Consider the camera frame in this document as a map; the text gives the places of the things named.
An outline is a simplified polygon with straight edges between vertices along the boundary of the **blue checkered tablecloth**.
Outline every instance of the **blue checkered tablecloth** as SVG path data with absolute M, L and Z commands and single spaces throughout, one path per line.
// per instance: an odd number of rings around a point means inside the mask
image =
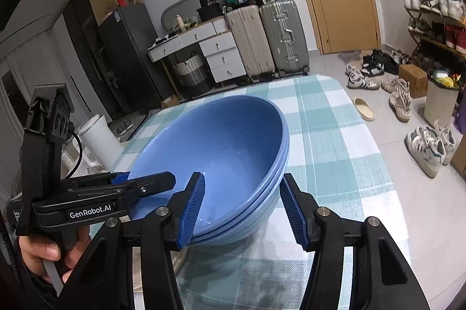
M 302 191 L 341 217 L 377 216 L 410 262 L 401 205 L 380 151 L 340 84 L 303 76 L 216 94 L 169 108 L 150 118 L 115 163 L 131 169 L 145 146 L 180 115 L 203 103 L 237 94 L 274 102 L 290 130 L 290 159 Z M 314 253 L 296 244 L 281 201 L 267 224 L 240 242 L 190 247 L 177 281 L 189 309 L 298 309 Z M 349 307 L 352 249 L 345 248 L 339 309 Z

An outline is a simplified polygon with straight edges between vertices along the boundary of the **black cable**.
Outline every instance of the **black cable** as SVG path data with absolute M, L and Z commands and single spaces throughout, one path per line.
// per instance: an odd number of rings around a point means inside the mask
M 82 160 L 82 144 L 81 144 L 81 141 L 79 140 L 78 138 L 78 135 L 76 135 L 76 133 L 73 131 L 71 133 L 71 135 L 74 136 L 74 138 L 76 139 L 76 141 L 78 142 L 78 146 L 79 146 L 79 158 L 78 158 L 78 162 L 76 163 L 76 165 L 73 167 L 72 170 L 69 171 L 68 175 L 66 176 L 66 179 L 69 179 L 71 177 L 71 175 L 76 172 L 76 170 L 78 169 L 79 167 L 79 164 L 81 164 L 81 160 Z
M 10 259 L 10 263 L 11 263 L 11 270 L 13 271 L 13 275 L 15 276 L 15 279 L 17 280 L 17 282 L 19 284 L 20 283 L 20 276 L 19 276 L 19 264 L 18 264 L 18 261 L 16 259 L 16 255 L 15 255 L 15 252 L 13 250 L 13 244 L 11 243 L 11 239 L 10 239 L 10 234 L 8 233 L 8 229 L 6 228 L 6 224 L 5 224 L 5 219 L 3 218 L 1 212 L 0 212 L 0 216 L 1 216 L 1 221 L 0 221 L 0 237 L 1 239 L 3 240 L 3 244 L 6 248 L 6 253 L 8 254 L 8 258 Z

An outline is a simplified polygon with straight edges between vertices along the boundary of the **stacked bowls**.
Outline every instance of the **stacked bowls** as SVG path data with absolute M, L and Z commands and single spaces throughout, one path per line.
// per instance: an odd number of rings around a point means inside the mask
M 167 205 L 193 172 L 201 172 L 206 193 L 191 244 L 236 242 L 271 215 L 289 150 L 285 117 L 270 101 L 230 96 L 201 105 L 166 127 L 137 157 L 129 179 L 170 171 L 176 185 L 142 198 L 130 217 L 143 218 Z

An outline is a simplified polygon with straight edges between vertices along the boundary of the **beige suitcase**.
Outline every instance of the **beige suitcase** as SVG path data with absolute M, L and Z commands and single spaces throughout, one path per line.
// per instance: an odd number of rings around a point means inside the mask
M 230 11 L 227 13 L 227 21 L 248 76 L 255 77 L 261 73 L 275 72 L 275 64 L 260 20 L 258 6 L 252 5 Z

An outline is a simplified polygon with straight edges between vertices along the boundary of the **refrigerator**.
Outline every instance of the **refrigerator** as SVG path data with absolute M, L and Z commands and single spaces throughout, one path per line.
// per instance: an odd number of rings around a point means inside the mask
M 99 34 L 113 79 L 137 110 L 161 108 L 161 101 L 175 94 L 161 62 L 153 63 L 147 52 L 157 32 L 143 3 L 117 8 L 99 26 Z

